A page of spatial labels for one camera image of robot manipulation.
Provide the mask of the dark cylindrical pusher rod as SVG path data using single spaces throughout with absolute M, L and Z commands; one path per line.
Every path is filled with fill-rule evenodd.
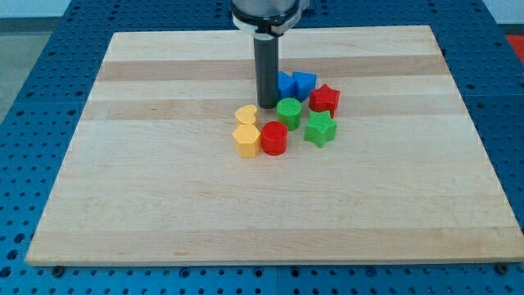
M 254 39 L 257 103 L 271 109 L 278 103 L 278 39 Z

